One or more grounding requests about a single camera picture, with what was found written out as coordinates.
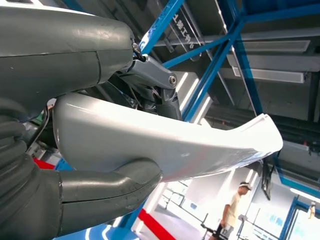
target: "red stripe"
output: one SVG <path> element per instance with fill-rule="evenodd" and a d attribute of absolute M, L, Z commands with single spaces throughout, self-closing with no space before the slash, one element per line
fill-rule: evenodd
<path fill-rule="evenodd" d="M 54 165 L 49 164 L 45 161 L 38 160 L 36 157 L 33 157 L 33 161 L 41 169 L 54 169 Z"/>
<path fill-rule="evenodd" d="M 147 226 L 151 232 L 155 234 L 159 240 L 176 240 L 174 237 L 168 233 L 152 216 L 146 212 L 146 210 L 143 208 L 140 212 L 138 217 L 141 221 L 143 221 L 144 225 Z"/>

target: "black shorts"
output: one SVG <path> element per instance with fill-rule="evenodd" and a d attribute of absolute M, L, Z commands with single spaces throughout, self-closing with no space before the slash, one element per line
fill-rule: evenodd
<path fill-rule="evenodd" d="M 221 230 L 223 230 L 223 226 L 221 226 L 221 224 L 219 224 L 217 229 L 215 231 L 215 233 L 213 233 L 212 236 L 214 236 L 217 239 L 219 239 L 219 236 L 220 235 Z"/>
<path fill-rule="evenodd" d="M 228 239 L 232 231 L 233 231 L 233 227 L 232 226 L 229 226 L 228 230 L 226 230 L 226 228 L 223 228 L 219 224 L 217 229 L 215 231 L 215 233 L 213 233 L 212 236 L 215 237 L 216 239 Z"/>

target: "white t-shirt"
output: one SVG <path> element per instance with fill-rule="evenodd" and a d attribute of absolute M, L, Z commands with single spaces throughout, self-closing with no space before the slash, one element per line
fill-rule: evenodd
<path fill-rule="evenodd" d="M 242 196 L 240 196 L 238 192 L 235 192 L 231 200 L 227 203 L 230 207 L 228 210 L 228 213 L 226 214 L 226 223 L 228 225 L 230 225 L 232 227 L 235 227 L 235 223 L 237 222 L 237 218 L 238 216 L 238 206 L 239 202 Z"/>

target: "red floor marking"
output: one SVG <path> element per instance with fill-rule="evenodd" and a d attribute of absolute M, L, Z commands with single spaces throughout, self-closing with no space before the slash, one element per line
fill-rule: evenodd
<path fill-rule="evenodd" d="M 148 214 L 143 208 L 140 212 L 138 216 L 141 221 L 143 221 L 144 225 L 147 226 L 151 232 L 155 234 L 159 240 L 176 240 L 171 234 L 168 233 L 160 223 L 157 222 L 150 214 Z"/>

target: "white plastic shell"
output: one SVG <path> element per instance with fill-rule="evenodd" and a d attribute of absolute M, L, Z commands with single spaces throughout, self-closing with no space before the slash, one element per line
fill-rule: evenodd
<path fill-rule="evenodd" d="M 58 98 L 53 120 L 58 148 L 76 170 L 109 172 L 143 157 L 155 161 L 165 182 L 243 167 L 283 145 L 266 114 L 220 130 L 76 93 Z"/>

